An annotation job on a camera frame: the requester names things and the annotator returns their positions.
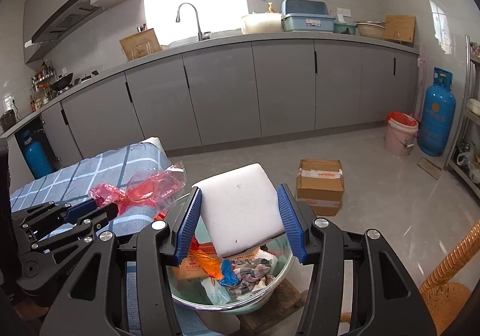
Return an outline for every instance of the wall switch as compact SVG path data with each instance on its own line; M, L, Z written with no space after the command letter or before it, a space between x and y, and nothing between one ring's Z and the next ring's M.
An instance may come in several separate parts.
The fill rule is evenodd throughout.
M342 14L344 17L352 17L352 12L349 9L342 9L337 7L337 14Z

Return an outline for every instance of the gas cylinder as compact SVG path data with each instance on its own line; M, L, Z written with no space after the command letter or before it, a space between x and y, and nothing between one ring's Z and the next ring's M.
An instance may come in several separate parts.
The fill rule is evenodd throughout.
M25 161L27 162L30 171L32 171L34 178L40 179L48 174L51 174L53 172L53 168L40 142L32 140L30 131L25 131L22 134L22 137L23 144L25 145L23 156L25 157Z
M430 156L440 156L447 144L457 102L453 96L452 73L434 68L433 85L425 92L418 130L418 145Z

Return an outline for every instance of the blue gripper pad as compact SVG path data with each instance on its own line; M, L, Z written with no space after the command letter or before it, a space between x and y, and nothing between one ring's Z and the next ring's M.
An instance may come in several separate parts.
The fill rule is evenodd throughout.
M95 199L89 198L86 201L76 206L72 206L70 209L68 209L67 215L65 216L64 220L66 223L75 225L80 217L83 217L84 215L93 212L95 209L97 209Z
M283 185L278 186L277 196L278 210L280 212L280 217L282 218L283 227L285 228L286 237L289 240L290 248L298 261L303 263L307 258L307 252L304 246L305 241L303 229Z
M202 190L197 189L190 201L188 209L183 218L182 224L177 233L177 247L174 257L178 264L188 255L191 240L194 237L195 229L200 218L200 208L202 206Z

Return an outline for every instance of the pink bucket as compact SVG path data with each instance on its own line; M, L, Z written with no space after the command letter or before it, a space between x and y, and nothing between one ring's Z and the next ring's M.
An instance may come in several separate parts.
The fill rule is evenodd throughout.
M403 113L395 113L393 117L395 119L388 119L385 148L396 156L407 156L412 151L419 123L411 116Z

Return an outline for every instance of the range hood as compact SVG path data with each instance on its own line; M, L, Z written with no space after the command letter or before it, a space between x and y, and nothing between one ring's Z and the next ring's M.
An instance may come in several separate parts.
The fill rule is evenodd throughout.
M26 62L42 59L66 36L103 11L103 7L92 6L90 0L68 0L33 34L33 50Z

